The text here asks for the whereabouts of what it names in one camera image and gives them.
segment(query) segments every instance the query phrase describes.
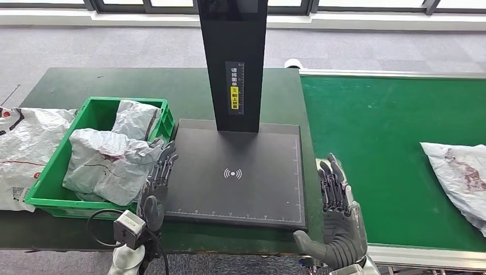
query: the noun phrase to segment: white plastic bag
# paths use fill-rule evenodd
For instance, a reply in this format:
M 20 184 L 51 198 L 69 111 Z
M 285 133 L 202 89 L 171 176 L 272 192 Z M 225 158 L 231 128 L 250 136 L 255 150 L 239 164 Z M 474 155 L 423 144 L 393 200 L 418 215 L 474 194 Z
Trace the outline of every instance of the white plastic bag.
M 160 139 L 149 143 L 93 129 L 75 130 L 69 141 L 72 154 L 62 185 L 122 206 L 136 200 L 162 145 Z
M 420 144 L 450 201 L 486 237 L 486 146 Z
M 75 115 L 76 110 L 0 107 L 0 210 L 35 210 L 23 199 Z
M 112 132 L 147 141 L 160 117 L 160 108 L 132 100 L 120 100 Z

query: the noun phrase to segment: black scanning platform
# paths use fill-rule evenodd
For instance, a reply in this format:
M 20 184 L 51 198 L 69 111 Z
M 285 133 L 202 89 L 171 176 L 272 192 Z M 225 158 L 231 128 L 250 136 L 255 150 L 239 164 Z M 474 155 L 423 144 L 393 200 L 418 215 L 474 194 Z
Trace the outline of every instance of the black scanning platform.
M 307 229 L 298 125 L 225 132 L 181 119 L 175 144 L 167 219 Z

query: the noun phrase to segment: black vertical stand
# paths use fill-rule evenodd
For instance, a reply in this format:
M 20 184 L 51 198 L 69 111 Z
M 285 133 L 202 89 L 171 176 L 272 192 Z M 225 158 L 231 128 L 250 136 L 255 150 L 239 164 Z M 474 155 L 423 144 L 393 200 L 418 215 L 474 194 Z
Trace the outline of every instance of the black vertical stand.
M 218 131 L 258 132 L 268 0 L 199 0 Z

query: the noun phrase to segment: wireless symbol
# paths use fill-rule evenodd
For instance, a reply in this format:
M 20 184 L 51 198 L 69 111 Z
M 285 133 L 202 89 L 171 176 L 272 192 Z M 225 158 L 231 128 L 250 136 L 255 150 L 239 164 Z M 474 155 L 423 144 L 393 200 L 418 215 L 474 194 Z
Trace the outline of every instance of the wireless symbol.
M 241 179 L 242 173 L 241 173 L 241 169 L 238 169 L 236 171 L 231 171 L 228 168 L 226 168 L 223 175 L 225 176 L 225 179 L 229 178 L 230 176 L 234 176 L 237 179 Z

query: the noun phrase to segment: yellow label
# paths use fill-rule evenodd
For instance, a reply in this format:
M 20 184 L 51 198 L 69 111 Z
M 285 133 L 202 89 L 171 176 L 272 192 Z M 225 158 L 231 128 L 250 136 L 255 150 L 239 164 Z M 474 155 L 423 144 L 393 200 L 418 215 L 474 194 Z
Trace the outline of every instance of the yellow label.
M 231 109 L 232 110 L 238 110 L 238 106 L 240 101 L 238 100 L 238 96 L 240 95 L 238 93 L 238 87 L 230 87 L 230 104 L 231 104 Z

